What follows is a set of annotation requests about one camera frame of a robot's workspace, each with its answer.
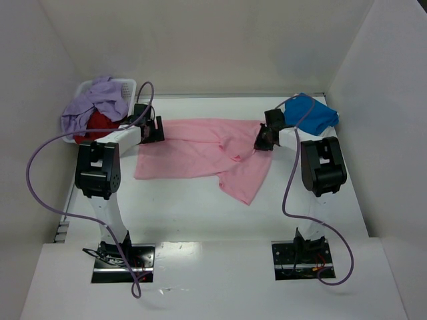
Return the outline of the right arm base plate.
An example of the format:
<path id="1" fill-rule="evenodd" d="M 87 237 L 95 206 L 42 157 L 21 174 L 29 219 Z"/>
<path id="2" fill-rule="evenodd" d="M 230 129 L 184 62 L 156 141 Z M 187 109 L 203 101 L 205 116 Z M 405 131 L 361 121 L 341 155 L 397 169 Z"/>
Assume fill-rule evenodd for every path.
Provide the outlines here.
<path id="1" fill-rule="evenodd" d="M 272 242 L 272 256 L 276 281 L 316 279 L 335 279 L 336 274 L 330 246 L 310 243 L 307 249 L 297 253 L 293 241 Z"/>

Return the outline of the pink t shirt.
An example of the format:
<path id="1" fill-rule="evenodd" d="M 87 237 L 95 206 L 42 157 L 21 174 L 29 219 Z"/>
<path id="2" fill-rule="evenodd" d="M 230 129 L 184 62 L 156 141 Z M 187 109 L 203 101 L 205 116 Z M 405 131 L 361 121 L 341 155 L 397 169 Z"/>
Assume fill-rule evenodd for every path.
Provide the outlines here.
<path id="1" fill-rule="evenodd" d="M 250 205 L 272 164 L 269 151 L 256 151 L 257 120 L 177 119 L 163 124 L 162 142 L 139 146 L 134 177 L 218 178 L 220 189 Z"/>

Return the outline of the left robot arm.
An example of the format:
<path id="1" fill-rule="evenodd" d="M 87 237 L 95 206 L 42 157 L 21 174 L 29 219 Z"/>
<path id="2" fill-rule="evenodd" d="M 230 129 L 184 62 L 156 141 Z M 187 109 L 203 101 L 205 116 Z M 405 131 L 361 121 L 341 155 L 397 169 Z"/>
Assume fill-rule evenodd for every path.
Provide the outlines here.
<path id="1" fill-rule="evenodd" d="M 124 252 L 132 248 L 117 200 L 120 157 L 137 145 L 165 140 L 161 117 L 155 116 L 151 105 L 137 103 L 133 111 L 129 122 L 135 125 L 124 125 L 100 139 L 79 144 L 75 185 L 88 198 L 99 221 L 103 255 L 118 256 L 117 244 Z"/>

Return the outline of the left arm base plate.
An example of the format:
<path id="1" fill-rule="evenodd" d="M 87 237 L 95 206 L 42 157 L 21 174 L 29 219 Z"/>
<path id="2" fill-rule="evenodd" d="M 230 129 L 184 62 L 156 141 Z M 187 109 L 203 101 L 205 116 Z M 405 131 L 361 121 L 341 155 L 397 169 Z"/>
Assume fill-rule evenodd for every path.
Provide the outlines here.
<path id="1" fill-rule="evenodd" d="M 95 259 L 92 283 L 132 283 L 133 277 L 115 245 L 100 243 L 97 249 L 82 251 Z M 153 282 L 154 244 L 123 246 L 122 251 L 140 283 Z"/>

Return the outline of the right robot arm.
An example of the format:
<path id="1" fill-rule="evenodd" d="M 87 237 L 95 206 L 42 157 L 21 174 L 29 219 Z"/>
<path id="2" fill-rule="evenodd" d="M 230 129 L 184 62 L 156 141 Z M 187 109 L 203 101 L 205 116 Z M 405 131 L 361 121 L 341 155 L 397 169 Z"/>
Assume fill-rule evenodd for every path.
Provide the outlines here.
<path id="1" fill-rule="evenodd" d="M 300 169 L 303 186 L 316 199 L 323 199 L 325 194 L 336 194 L 347 181 L 347 171 L 340 143 L 336 137 L 315 137 L 298 127 L 286 123 L 283 112 L 270 109 L 264 112 L 265 123 L 261 125 L 254 143 L 258 151 L 273 151 L 274 147 L 285 147 L 296 152 L 294 164 L 288 179 L 282 212 L 286 217 L 309 221 L 334 232 L 343 243 L 344 236 L 324 218 L 316 215 L 296 215 L 287 211 L 286 203 L 296 175 Z"/>

